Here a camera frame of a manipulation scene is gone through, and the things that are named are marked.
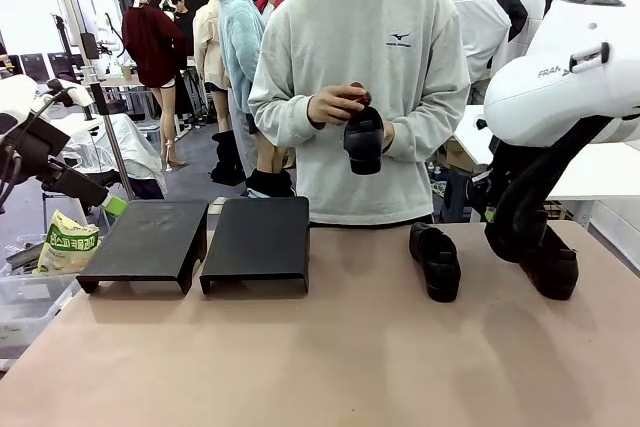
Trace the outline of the person's right hand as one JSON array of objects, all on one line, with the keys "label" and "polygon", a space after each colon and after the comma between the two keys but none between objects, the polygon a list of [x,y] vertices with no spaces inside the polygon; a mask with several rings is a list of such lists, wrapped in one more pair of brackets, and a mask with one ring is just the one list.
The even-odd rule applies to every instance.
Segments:
[{"label": "person's right hand", "polygon": [[360,100],[368,98],[368,92],[361,86],[327,86],[310,99],[307,117],[318,128],[326,124],[340,125],[362,111],[365,105]]}]

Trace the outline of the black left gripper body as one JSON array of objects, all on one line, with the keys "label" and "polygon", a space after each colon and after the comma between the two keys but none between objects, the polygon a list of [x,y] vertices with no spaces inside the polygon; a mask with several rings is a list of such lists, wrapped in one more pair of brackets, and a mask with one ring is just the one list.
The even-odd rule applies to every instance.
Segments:
[{"label": "black left gripper body", "polygon": [[26,124],[32,117],[33,115],[30,114],[23,124],[1,138],[1,179],[3,181],[11,180],[17,155],[21,157],[22,164],[16,183],[23,183],[31,177],[45,183],[55,182],[65,170],[56,157],[70,137],[42,118],[38,118],[26,128]]}]

